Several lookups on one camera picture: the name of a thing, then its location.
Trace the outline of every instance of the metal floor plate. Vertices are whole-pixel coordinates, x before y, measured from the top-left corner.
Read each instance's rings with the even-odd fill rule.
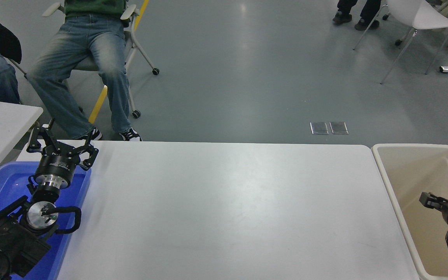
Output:
[[[329,122],[329,126],[331,126],[331,131],[333,132],[333,134],[348,134],[347,124],[345,122]]]
[[[311,130],[313,135],[328,135],[325,122],[311,122]]]

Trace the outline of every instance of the blue plastic tray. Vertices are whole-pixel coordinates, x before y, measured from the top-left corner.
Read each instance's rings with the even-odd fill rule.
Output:
[[[14,161],[0,167],[0,210],[22,195],[30,198],[27,189],[28,177],[35,174],[38,165],[39,163],[34,161]],[[77,167],[70,187],[60,192],[60,198],[56,201],[56,206],[81,207],[89,186],[90,175],[90,170],[85,172]],[[58,224],[60,229],[72,227],[74,224],[73,214],[60,214]],[[63,262],[70,236],[70,234],[53,234],[47,241],[51,245],[51,249],[25,276],[25,279],[55,280]],[[13,280],[23,279],[18,275],[12,275],[11,277]]]

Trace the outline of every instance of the green sweater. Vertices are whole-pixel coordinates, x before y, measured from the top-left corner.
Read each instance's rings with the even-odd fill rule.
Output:
[[[65,0],[66,16],[107,14],[119,18],[125,9],[126,0]]]

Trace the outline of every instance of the beige plastic bin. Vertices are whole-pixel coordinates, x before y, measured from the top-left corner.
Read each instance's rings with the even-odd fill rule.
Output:
[[[378,144],[372,151],[422,280],[448,280],[448,230],[421,192],[448,199],[448,145]]]

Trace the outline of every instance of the yellow floor line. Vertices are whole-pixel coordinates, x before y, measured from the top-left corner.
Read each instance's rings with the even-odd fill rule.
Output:
[[[100,112],[101,106],[103,105],[103,102],[105,101],[105,97],[107,97],[107,91],[108,87],[103,86],[103,90],[101,90],[100,97],[98,97],[98,100],[96,101],[96,104],[94,105],[93,111],[91,112],[91,115],[89,116],[89,122],[94,124],[96,121],[96,117],[98,117],[98,113]]]
[[[148,2],[150,0],[144,0],[143,5],[141,6],[141,9],[139,9],[139,16],[136,19],[134,30],[137,29],[137,25],[139,24],[139,21],[141,20],[144,11],[146,10],[146,6],[148,5]],[[101,90],[101,94],[98,97],[98,100],[96,101],[96,104],[94,105],[93,111],[91,112],[91,115],[89,115],[89,122],[94,124],[96,121],[96,117],[98,117],[98,113],[100,112],[101,106],[103,105],[103,102],[105,101],[105,98],[107,97],[107,86],[103,87],[103,90]]]
[[[141,20],[143,14],[144,14],[144,10],[146,10],[146,6],[148,5],[148,2],[150,2],[150,0],[144,0],[143,5],[141,6],[141,9],[139,9],[139,16],[136,18],[136,23],[134,26],[134,31],[136,31],[137,29],[137,25],[139,24],[139,21]]]

